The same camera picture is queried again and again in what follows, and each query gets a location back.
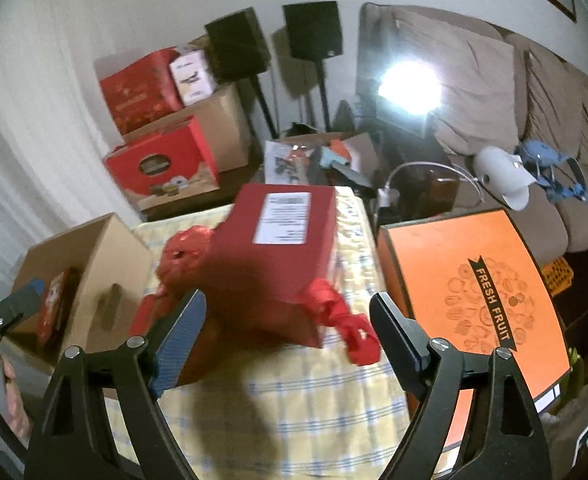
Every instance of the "red gift box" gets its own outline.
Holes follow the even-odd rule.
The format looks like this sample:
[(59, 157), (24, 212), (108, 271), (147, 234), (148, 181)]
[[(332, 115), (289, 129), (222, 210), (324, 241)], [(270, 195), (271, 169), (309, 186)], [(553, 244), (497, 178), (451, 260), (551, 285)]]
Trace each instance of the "red gift box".
[(246, 184), (211, 237), (199, 286), (223, 326), (320, 347), (300, 295), (333, 269), (335, 234), (333, 187)]
[(105, 165), (141, 210), (218, 189), (216, 163), (194, 117), (117, 148)]
[(101, 80), (101, 89), (119, 132), (124, 135), (183, 108), (169, 69), (179, 57), (157, 50)]

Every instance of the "white box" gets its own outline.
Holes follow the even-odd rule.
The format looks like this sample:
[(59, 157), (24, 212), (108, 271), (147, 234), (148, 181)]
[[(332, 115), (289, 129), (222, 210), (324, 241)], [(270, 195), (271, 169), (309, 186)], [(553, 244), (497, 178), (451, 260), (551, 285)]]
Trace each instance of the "white box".
[(170, 71), (185, 106), (209, 97), (216, 89), (203, 50), (182, 54), (170, 63)]

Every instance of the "orange box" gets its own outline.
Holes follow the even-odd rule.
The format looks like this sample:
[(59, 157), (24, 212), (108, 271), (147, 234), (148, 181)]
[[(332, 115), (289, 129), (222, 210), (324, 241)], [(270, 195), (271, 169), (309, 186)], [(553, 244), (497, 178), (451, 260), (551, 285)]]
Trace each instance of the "orange box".
[[(384, 226), (378, 254), (392, 300), (427, 335), (466, 352), (512, 349), (538, 410), (554, 400), (570, 368), (565, 341), (540, 270), (505, 211)], [(472, 391), (462, 391), (445, 451), (458, 447), (471, 401)]]

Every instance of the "white curtain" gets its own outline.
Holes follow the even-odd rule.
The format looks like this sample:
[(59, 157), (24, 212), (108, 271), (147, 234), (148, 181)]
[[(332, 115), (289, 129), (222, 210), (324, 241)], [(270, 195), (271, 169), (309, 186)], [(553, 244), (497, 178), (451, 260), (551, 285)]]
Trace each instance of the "white curtain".
[(97, 91), (91, 12), (92, 0), (0, 0), (0, 299), (31, 245), (112, 211), (140, 222), (101, 162), (120, 137)]

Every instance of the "person's hand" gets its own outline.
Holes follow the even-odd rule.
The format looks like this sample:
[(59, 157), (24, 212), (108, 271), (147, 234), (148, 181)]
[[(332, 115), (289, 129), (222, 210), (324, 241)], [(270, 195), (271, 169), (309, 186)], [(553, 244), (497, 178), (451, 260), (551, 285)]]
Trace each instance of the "person's hand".
[(30, 420), (23, 407), (23, 399), (16, 384), (16, 372), (10, 361), (1, 357), (5, 375), (5, 397), (7, 400), (7, 416), (5, 421), (12, 432), (19, 438), (27, 438), (32, 430)]

